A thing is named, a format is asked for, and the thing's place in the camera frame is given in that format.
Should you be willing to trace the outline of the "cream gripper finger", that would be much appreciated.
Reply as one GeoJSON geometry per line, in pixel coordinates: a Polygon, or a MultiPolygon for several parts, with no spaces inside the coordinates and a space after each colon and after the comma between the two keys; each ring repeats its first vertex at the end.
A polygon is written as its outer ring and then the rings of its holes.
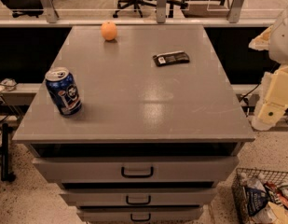
{"type": "Polygon", "coordinates": [[[275,106],[262,105],[254,111],[252,126],[258,131],[266,131],[274,127],[278,120],[278,109],[275,106]]]}

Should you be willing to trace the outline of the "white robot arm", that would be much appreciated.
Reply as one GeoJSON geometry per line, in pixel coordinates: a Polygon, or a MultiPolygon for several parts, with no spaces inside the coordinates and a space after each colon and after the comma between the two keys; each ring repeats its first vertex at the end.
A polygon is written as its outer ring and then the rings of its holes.
{"type": "Polygon", "coordinates": [[[261,91],[256,103],[252,126],[258,131],[274,127],[288,109],[288,7],[249,47],[267,50],[269,58],[280,67],[266,72],[261,80],[261,91]]]}

